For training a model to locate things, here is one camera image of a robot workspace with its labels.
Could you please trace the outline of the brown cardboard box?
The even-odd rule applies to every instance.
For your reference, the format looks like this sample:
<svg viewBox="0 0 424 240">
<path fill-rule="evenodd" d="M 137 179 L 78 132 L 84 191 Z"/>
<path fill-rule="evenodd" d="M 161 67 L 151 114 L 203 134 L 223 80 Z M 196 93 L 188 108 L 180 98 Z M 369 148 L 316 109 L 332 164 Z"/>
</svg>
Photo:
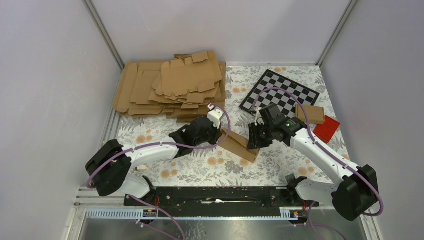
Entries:
<svg viewBox="0 0 424 240">
<path fill-rule="evenodd" d="M 248 149 L 247 146 L 249 140 L 233 131 L 229 132 L 226 139 L 224 139 L 224 137 L 226 136 L 227 131 L 222 129 L 221 132 L 222 136 L 218 140 L 219 142 L 223 141 L 219 144 L 221 148 L 247 160 L 250 163 L 256 162 L 260 149 Z"/>
</svg>

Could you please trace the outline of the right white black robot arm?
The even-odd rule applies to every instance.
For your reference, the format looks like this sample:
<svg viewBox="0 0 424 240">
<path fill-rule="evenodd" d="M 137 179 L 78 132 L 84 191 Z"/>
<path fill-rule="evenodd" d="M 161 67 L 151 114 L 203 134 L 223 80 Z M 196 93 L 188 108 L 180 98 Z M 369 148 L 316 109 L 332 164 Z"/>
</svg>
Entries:
<svg viewBox="0 0 424 240">
<path fill-rule="evenodd" d="M 354 162 L 342 161 L 341 155 L 314 136 L 302 120 L 283 115 L 274 103 L 255 112 L 255 122 L 248 126 L 248 149 L 284 143 L 311 160 L 332 181 L 318 182 L 307 177 L 287 179 L 286 198 L 291 205 L 315 201 L 333 206 L 344 219 L 354 221 L 381 201 L 377 173 L 371 166 L 360 167 Z"/>
</svg>

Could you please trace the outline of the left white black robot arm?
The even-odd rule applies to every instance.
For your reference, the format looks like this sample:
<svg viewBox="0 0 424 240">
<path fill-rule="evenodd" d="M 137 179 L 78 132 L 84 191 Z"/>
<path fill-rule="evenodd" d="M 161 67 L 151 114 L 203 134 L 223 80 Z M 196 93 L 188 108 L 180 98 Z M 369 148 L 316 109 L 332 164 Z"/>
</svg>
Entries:
<svg viewBox="0 0 424 240">
<path fill-rule="evenodd" d="M 146 177 L 132 175 L 131 169 L 189 155 L 194 149 L 201 149 L 204 143 L 215 145 L 221 136 L 221 118 L 203 116 L 162 140 L 134 146 L 110 140 L 86 164 L 89 174 L 86 186 L 96 189 L 101 197 L 120 192 L 136 197 L 142 205 L 148 206 L 155 200 L 152 185 Z"/>
</svg>

